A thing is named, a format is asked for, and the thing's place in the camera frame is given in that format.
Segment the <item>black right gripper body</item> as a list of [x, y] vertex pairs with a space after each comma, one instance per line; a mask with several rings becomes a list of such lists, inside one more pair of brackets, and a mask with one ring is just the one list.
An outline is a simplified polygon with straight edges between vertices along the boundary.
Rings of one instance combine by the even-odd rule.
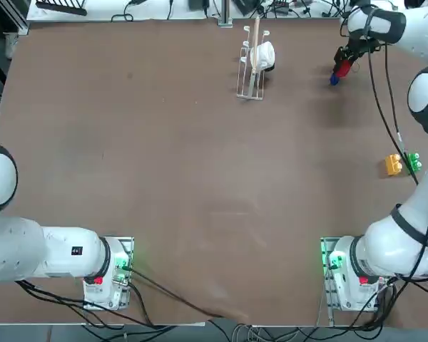
[[373, 53], [379, 47], [379, 41], [374, 38], [349, 38], [347, 42], [347, 50], [349, 55], [364, 55], [365, 53]]

